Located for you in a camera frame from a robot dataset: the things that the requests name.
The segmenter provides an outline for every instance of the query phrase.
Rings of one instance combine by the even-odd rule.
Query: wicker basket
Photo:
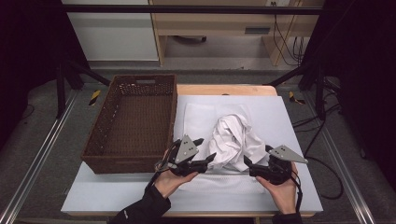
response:
[[[114,77],[81,154],[96,174],[154,172],[173,141],[176,78]]]

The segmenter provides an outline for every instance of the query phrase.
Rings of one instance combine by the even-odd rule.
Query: white tabletop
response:
[[[183,134],[187,103],[202,105],[246,105],[252,129],[266,145],[285,145],[302,155],[283,100],[279,96],[179,95],[175,137]],[[305,164],[296,163],[302,183],[300,211],[313,215],[323,210]],[[141,199],[152,174],[96,175],[85,162],[64,202],[62,212],[72,216],[114,216]],[[177,190],[171,195],[172,208],[166,217],[266,217],[277,211],[268,193],[221,194]]]

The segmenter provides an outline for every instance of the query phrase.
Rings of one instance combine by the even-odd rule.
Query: wooden cabinet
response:
[[[151,5],[265,7],[266,1],[149,0],[149,3]],[[323,1],[290,0],[288,7],[320,7]],[[153,13],[151,16],[161,64],[163,64],[166,49],[166,37],[169,35],[261,35],[273,65],[278,65],[280,51],[274,43],[274,31],[275,40],[280,50],[283,51],[285,45],[280,34],[285,39],[290,36],[310,36],[318,19],[318,16],[278,15],[276,16],[278,32],[274,29],[275,15]]]

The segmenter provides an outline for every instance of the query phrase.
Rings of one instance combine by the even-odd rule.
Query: floor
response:
[[[205,43],[180,37],[170,38],[165,64],[152,63],[111,64],[92,63],[92,70],[104,77],[118,74],[177,73],[179,83],[222,83],[222,84],[264,84],[281,77],[295,66],[282,63],[272,66],[259,37],[209,36]],[[60,212],[68,188],[73,183],[80,164],[79,154],[94,122],[98,106],[88,106],[92,92],[104,87],[83,76],[86,85],[78,92],[74,109],[70,111],[62,130],[45,155],[45,162],[39,173],[33,176],[33,183],[26,187],[26,194],[19,195],[22,203],[13,207],[17,213],[15,223],[104,223],[108,217],[70,217]],[[290,121],[315,116],[312,105],[314,90],[299,91],[294,77],[276,87],[282,96],[290,115]],[[290,92],[300,104],[290,100]],[[326,108],[337,105],[333,92],[325,91]],[[11,205],[18,187],[27,181],[25,175],[42,151],[52,125],[56,122],[56,86],[49,82],[29,94],[29,106],[25,118],[14,130],[5,147],[0,151],[0,210],[6,211]],[[305,223],[396,223],[396,194],[381,175],[375,161],[364,160],[360,156],[359,145],[354,139],[347,122],[336,110],[329,111],[324,128],[314,141],[309,155],[320,159],[338,175],[334,175],[319,162],[310,162],[308,167],[317,190],[322,195],[322,213],[304,219]],[[296,128],[296,136],[303,150],[308,148],[321,121]],[[340,185],[337,176],[344,183],[344,193],[337,197]],[[262,218],[261,223],[271,223]]]

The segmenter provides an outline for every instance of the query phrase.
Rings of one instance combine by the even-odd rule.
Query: gray carpet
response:
[[[132,73],[158,73],[158,71],[98,71],[104,77],[115,74]],[[239,83],[262,84],[282,76],[282,71],[166,71],[179,74],[179,83]],[[11,200],[13,193],[23,179],[24,174],[33,161],[36,152],[43,143],[56,116],[56,89],[54,82],[49,82],[33,90],[29,96],[29,104],[35,107],[33,113],[23,119],[12,134],[6,146],[0,151],[0,209],[4,210]],[[92,93],[103,90],[94,106],[88,105]],[[291,122],[313,117],[308,105],[300,105],[289,101],[289,90],[294,91],[297,99],[304,99],[304,94],[298,92],[295,86],[283,85],[277,92],[284,98],[285,106],[289,112]],[[98,112],[99,105],[104,99],[106,87],[96,84],[86,84],[83,91],[78,92],[78,99],[56,140],[41,173],[30,191],[26,201],[19,212],[18,218],[45,217],[67,220],[103,220],[107,217],[70,217],[60,212],[66,197],[67,189],[71,187],[80,165],[79,155],[88,136],[91,125]],[[327,98],[328,108],[336,104],[336,98]],[[28,106],[26,115],[32,107]],[[311,122],[296,131],[307,131],[317,127]],[[396,194],[381,175],[376,163],[363,160],[359,147],[355,142],[344,117],[331,113],[327,117],[326,128],[332,135],[347,167],[353,174],[367,202],[376,223],[396,223]],[[297,132],[297,138],[304,151],[315,132]],[[332,161],[328,155],[321,135],[318,136],[309,156],[321,159],[331,167]],[[322,195],[336,195],[340,187],[336,177],[322,165],[311,161],[308,165],[318,192]],[[321,198],[324,211],[310,218],[305,218],[305,223],[360,223],[351,206],[348,196],[344,193],[340,199],[328,200]],[[270,223],[269,219],[262,219],[262,223]]]

